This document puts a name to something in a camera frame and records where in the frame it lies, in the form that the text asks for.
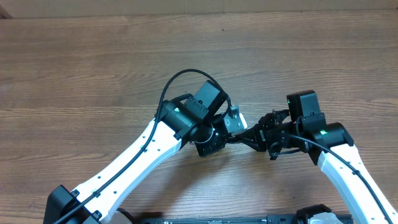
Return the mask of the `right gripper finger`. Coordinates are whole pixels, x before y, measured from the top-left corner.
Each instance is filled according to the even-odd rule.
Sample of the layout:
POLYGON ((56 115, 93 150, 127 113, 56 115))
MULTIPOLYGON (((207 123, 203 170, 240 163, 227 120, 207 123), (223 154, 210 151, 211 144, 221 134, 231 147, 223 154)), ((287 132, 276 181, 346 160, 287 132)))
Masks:
POLYGON ((234 137, 240 139, 263 139, 264 133, 262 131, 263 131, 263 125, 255 124, 253 127, 239 134, 235 134, 234 137))
POLYGON ((229 144, 245 144, 249 146, 250 148, 254 149, 257 152, 266 152, 266 148, 263 146, 260 146, 257 142, 254 142, 250 139, 236 139, 236 138, 229 138, 228 139, 229 144))

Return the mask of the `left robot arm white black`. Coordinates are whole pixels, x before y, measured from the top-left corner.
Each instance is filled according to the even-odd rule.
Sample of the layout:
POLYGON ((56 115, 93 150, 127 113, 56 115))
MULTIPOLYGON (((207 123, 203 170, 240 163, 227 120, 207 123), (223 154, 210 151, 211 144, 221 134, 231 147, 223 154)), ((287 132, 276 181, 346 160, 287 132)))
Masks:
POLYGON ((206 81, 195 95, 161 103, 144 132, 110 165, 72 191, 57 187, 48 197, 44 223, 130 223, 120 206, 163 161, 187 142, 209 143, 227 94, 206 81))

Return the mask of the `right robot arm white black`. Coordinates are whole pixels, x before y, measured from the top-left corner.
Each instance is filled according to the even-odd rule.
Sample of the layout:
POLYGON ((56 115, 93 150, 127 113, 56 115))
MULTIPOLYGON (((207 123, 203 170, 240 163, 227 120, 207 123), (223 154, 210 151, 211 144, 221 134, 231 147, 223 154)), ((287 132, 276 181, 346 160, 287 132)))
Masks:
POLYGON ((231 138, 275 160, 303 152, 329 178, 356 223, 397 223, 397 211, 377 186, 341 123, 326 122, 317 94, 287 95, 288 109, 263 116, 256 125, 231 138))

